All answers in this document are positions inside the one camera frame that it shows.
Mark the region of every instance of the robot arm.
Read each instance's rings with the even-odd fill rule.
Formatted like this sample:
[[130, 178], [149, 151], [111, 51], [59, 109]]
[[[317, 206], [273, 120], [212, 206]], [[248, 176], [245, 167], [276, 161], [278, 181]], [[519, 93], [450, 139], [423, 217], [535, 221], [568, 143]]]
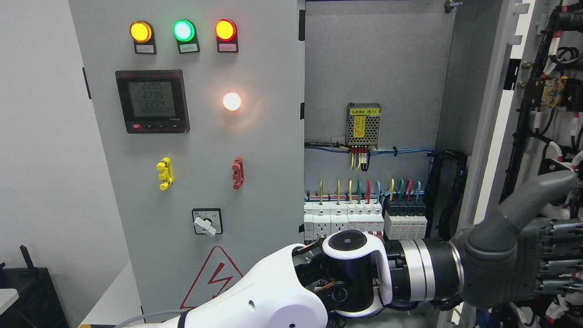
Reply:
[[[478, 308], [490, 308], [537, 294], [573, 292], [580, 286], [560, 275], [581, 269], [583, 224], [533, 217], [576, 182], [569, 171], [539, 176], [451, 242], [428, 238], [383, 243], [352, 230], [308, 246], [284, 247], [217, 298], [180, 317], [145, 326], [324, 328], [331, 312], [362, 317], [400, 302], [459, 294]], [[320, 279], [328, 283], [314, 288]]]

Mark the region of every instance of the red indicator light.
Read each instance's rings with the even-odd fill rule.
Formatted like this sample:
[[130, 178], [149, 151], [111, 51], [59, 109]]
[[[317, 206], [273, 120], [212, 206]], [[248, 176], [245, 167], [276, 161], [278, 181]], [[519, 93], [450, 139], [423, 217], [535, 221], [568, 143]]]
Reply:
[[215, 24], [215, 34], [222, 41], [231, 41], [237, 34], [237, 26], [229, 19], [219, 19]]

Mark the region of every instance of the green indicator light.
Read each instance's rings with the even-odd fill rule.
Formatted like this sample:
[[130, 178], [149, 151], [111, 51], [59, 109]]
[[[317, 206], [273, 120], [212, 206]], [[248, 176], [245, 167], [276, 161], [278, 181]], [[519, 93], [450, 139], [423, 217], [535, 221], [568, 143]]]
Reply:
[[176, 40], [189, 42], [194, 37], [194, 25], [186, 19], [177, 20], [172, 27]]

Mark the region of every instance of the meter display digits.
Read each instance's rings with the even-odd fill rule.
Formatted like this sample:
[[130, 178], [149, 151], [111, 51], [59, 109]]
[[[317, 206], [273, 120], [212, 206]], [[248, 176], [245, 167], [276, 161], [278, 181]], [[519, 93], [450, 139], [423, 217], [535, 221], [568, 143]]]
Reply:
[[175, 116], [170, 82], [130, 82], [129, 96], [136, 117]]

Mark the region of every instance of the white switch knob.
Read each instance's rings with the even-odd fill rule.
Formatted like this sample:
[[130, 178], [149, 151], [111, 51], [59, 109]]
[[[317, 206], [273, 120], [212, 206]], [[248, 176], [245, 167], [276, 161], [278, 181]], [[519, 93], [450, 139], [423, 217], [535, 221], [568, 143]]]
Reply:
[[214, 237], [217, 229], [213, 228], [213, 226], [210, 223], [210, 220], [203, 220], [200, 217], [197, 217], [196, 219], [194, 219], [194, 225], [199, 227], [202, 232], [204, 232], [205, 234]]

